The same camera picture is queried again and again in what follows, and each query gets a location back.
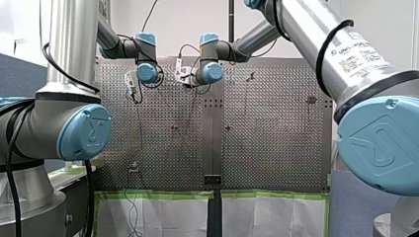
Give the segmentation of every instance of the black cable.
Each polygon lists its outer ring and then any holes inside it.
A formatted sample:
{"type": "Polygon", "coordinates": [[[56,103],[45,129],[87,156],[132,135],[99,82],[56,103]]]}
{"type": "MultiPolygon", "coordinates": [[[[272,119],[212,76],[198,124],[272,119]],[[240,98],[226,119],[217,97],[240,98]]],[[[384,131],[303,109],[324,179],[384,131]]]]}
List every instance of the black cable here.
{"type": "Polygon", "coordinates": [[[204,94],[206,94],[209,90],[210,90],[210,86],[211,86],[212,84],[209,84],[208,86],[207,86],[207,89],[206,90],[204,90],[203,92],[199,92],[199,91],[197,91],[197,90],[195,90],[195,89],[193,89],[194,90],[194,92],[195,93],[197,93],[198,95],[200,95],[200,96],[203,96],[204,94]]]}
{"type": "Polygon", "coordinates": [[[148,13],[147,18],[145,19],[144,25],[142,26],[142,32],[145,30],[145,26],[147,26],[148,19],[150,19],[151,13],[153,13],[154,7],[156,6],[158,0],[155,0],[153,6],[151,6],[150,12],[148,13]]]}
{"type": "Polygon", "coordinates": [[[354,27],[354,21],[352,20],[345,20],[341,24],[339,24],[335,29],[333,29],[329,35],[327,35],[326,40],[324,41],[323,45],[321,46],[320,50],[318,51],[317,55],[317,61],[315,64],[315,77],[317,79],[317,84],[320,87],[320,89],[323,91],[324,94],[326,94],[328,97],[330,97],[329,92],[326,89],[326,86],[323,83],[323,76],[322,76],[322,69],[323,69],[323,60],[324,56],[326,54],[327,47],[329,46],[330,42],[333,41],[336,34],[346,28],[346,27],[354,27]]]}
{"type": "Polygon", "coordinates": [[[139,96],[140,96],[140,99],[139,99],[139,100],[137,100],[137,99],[136,99],[135,94],[131,94],[131,97],[132,97],[133,103],[134,103],[134,104],[136,104],[136,105],[138,105],[138,104],[141,104],[141,103],[142,103],[142,99],[143,99],[143,97],[142,97],[141,85],[138,85],[138,91],[139,91],[139,96]]]}
{"type": "Polygon", "coordinates": [[[280,25],[280,20],[278,19],[278,9],[277,9],[277,1],[281,1],[281,5],[283,3],[282,0],[274,0],[274,19],[275,19],[275,26],[277,27],[277,31],[282,38],[285,40],[291,41],[291,39],[284,33],[283,29],[280,25]]]}
{"type": "Polygon", "coordinates": [[[156,66],[160,69],[160,71],[159,71],[158,73],[161,73],[161,79],[160,79],[160,81],[157,83],[157,85],[155,85],[155,86],[148,86],[148,85],[146,85],[146,84],[142,83],[142,81],[141,81],[141,85],[143,85],[145,88],[148,88],[148,89],[155,89],[155,88],[159,87],[161,84],[163,84],[163,80],[164,80],[164,70],[163,70],[163,68],[161,68],[161,66],[160,66],[159,64],[156,64],[156,66]]]}
{"type": "Polygon", "coordinates": [[[134,38],[132,38],[132,37],[128,37],[128,36],[126,36],[126,35],[117,35],[117,36],[131,40],[131,41],[132,41],[132,43],[133,43],[133,45],[135,46],[136,50],[138,50],[138,51],[139,51],[142,55],[144,55],[145,57],[147,57],[147,58],[148,58],[148,60],[150,60],[151,62],[154,62],[154,63],[156,63],[156,64],[157,64],[157,61],[156,61],[156,60],[154,60],[151,56],[147,55],[147,54],[146,54],[146,53],[142,50],[141,46],[138,44],[138,42],[137,42],[134,38]]]}
{"type": "Polygon", "coordinates": [[[15,231],[16,237],[22,237],[22,213],[21,213],[21,205],[19,203],[19,194],[18,189],[16,187],[15,178],[13,176],[13,169],[12,169],[12,158],[13,158],[13,150],[16,147],[16,140],[18,138],[19,132],[21,131],[22,125],[24,124],[25,118],[28,112],[34,107],[34,103],[26,106],[25,109],[22,111],[22,116],[18,120],[18,124],[13,132],[12,138],[10,139],[8,155],[6,160],[6,172],[7,172],[7,179],[9,181],[10,190],[12,192],[12,199],[13,204],[15,207],[15,231]]]}
{"type": "Polygon", "coordinates": [[[185,44],[183,44],[182,46],[181,46],[181,49],[179,50],[179,57],[182,57],[182,50],[185,48],[185,47],[190,47],[191,49],[193,49],[193,50],[195,50],[197,53],[200,53],[200,50],[199,49],[197,49],[195,46],[193,46],[193,45],[190,45],[190,44],[188,44],[188,43],[185,43],[185,44]]]}
{"type": "Polygon", "coordinates": [[[408,235],[407,237],[419,237],[419,231],[416,231],[413,234],[408,235]]]}
{"type": "Polygon", "coordinates": [[[99,93],[101,90],[99,90],[98,88],[91,86],[85,82],[82,82],[80,80],[77,80],[76,78],[70,76],[67,72],[65,72],[56,62],[55,60],[52,58],[50,52],[46,52],[46,49],[49,47],[49,42],[47,42],[43,48],[42,48],[42,54],[43,56],[46,58],[46,60],[49,62],[49,64],[51,64],[57,71],[59,71],[62,75],[64,75],[66,78],[70,79],[71,81],[80,84],[86,88],[89,88],[90,90],[94,91],[95,93],[99,93]]]}
{"type": "Polygon", "coordinates": [[[232,53],[232,54],[233,54],[233,56],[234,56],[234,61],[233,61],[233,62],[228,61],[228,63],[229,63],[231,66],[234,66],[234,65],[237,63],[237,55],[235,54],[235,50],[234,50],[234,48],[231,46],[231,43],[230,43],[230,42],[227,42],[227,41],[224,41],[224,40],[223,40],[223,42],[227,43],[227,45],[228,45],[228,58],[230,58],[231,53],[232,53]]]}
{"type": "Polygon", "coordinates": [[[272,45],[268,48],[268,50],[266,50],[265,52],[263,52],[263,53],[261,53],[261,54],[259,54],[259,55],[256,55],[256,56],[251,56],[251,57],[261,57],[261,56],[263,56],[263,55],[265,55],[266,53],[268,53],[269,51],[271,51],[271,49],[275,46],[275,44],[277,43],[277,40],[278,39],[275,39],[274,40],[274,42],[272,43],[272,45]]]}
{"type": "Polygon", "coordinates": [[[84,165],[86,166],[86,174],[87,174],[87,184],[89,189],[89,195],[87,199],[87,228],[84,237],[92,236],[93,232],[93,220],[95,217],[95,188],[93,182],[93,171],[92,171],[92,164],[89,160],[84,161],[84,165]]]}

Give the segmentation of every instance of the gray wall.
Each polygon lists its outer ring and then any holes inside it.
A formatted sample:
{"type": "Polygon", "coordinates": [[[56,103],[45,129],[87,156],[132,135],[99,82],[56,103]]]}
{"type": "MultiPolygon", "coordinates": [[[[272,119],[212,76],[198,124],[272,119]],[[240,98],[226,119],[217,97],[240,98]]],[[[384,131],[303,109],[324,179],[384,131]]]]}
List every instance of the gray wall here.
{"type": "Polygon", "coordinates": [[[349,171],[332,171],[330,237],[371,237],[373,221],[394,208],[398,196],[364,184],[349,171]]]}
{"type": "MultiPolygon", "coordinates": [[[[45,79],[45,67],[0,54],[0,97],[33,97],[45,79]]],[[[62,167],[62,161],[45,162],[47,171],[62,167]]]]}

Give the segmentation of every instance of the metal bracket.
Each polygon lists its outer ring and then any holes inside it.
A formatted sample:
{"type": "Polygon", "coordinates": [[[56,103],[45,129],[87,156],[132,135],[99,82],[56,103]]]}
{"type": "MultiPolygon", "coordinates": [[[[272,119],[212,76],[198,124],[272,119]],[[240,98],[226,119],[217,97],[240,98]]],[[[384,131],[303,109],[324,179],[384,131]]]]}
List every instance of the metal bracket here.
{"type": "Polygon", "coordinates": [[[206,185],[220,185],[221,175],[205,175],[204,182],[206,185]]]}

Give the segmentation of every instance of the end effector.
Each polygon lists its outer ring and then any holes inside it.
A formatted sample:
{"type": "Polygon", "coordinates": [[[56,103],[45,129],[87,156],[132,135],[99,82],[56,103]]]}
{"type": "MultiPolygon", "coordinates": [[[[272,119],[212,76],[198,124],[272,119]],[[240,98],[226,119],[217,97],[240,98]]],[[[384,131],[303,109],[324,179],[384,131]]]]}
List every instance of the end effector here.
{"type": "Polygon", "coordinates": [[[252,53],[279,37],[274,26],[263,21],[241,39],[235,42],[219,40],[215,33],[201,35],[201,58],[198,69],[182,67],[182,58],[177,60],[176,79],[191,86],[212,84],[222,79],[223,69],[220,60],[247,62],[252,53]]]}
{"type": "Polygon", "coordinates": [[[119,36],[102,16],[99,16],[98,29],[98,43],[103,57],[135,59],[136,77],[142,84],[158,83],[162,79],[157,69],[154,34],[138,33],[135,38],[119,36]]]}
{"type": "Polygon", "coordinates": [[[162,79],[157,69],[156,39],[152,33],[138,33],[132,39],[118,39],[112,47],[102,46],[100,51],[105,58],[134,58],[136,78],[141,84],[158,83],[162,79]]]}

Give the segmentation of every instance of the robotic arm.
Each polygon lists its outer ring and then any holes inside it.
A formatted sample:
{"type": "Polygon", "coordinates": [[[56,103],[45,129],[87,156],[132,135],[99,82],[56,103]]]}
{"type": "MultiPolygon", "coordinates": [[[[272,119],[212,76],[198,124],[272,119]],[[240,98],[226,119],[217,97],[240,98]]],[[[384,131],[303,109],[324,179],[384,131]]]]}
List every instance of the robotic arm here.
{"type": "Polygon", "coordinates": [[[269,22],[263,21],[234,43],[219,40],[215,33],[201,35],[201,55],[199,69],[182,67],[182,58],[178,57],[175,73],[177,81],[191,85],[202,86],[212,84],[222,79],[220,60],[232,62],[247,62],[252,53],[277,39],[279,33],[269,22]]]}
{"type": "Polygon", "coordinates": [[[219,60],[246,62],[279,36],[292,41],[337,104],[339,152],[348,168],[376,189],[419,196],[419,72],[394,68],[323,0],[245,3],[267,21],[235,43],[202,35],[195,85],[222,78],[219,60]]]}
{"type": "MultiPolygon", "coordinates": [[[[105,58],[135,59],[135,74],[140,83],[155,84],[162,80],[162,75],[157,69],[156,39],[154,34],[138,33],[135,38],[121,40],[106,20],[102,16],[99,16],[98,43],[101,46],[101,54],[105,58]]],[[[129,80],[128,83],[131,83],[131,85],[128,84],[129,87],[136,84],[132,80],[129,80]]]]}

